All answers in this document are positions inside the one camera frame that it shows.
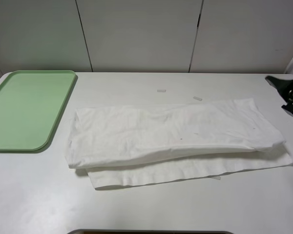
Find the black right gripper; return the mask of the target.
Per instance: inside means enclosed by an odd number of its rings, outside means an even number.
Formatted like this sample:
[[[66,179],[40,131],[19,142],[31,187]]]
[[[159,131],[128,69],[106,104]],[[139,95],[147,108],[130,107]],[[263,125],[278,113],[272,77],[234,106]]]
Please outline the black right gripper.
[[[286,105],[282,105],[282,109],[293,117],[293,80],[284,80],[273,76],[266,76],[265,80],[270,86],[275,88],[277,92],[286,98]]]

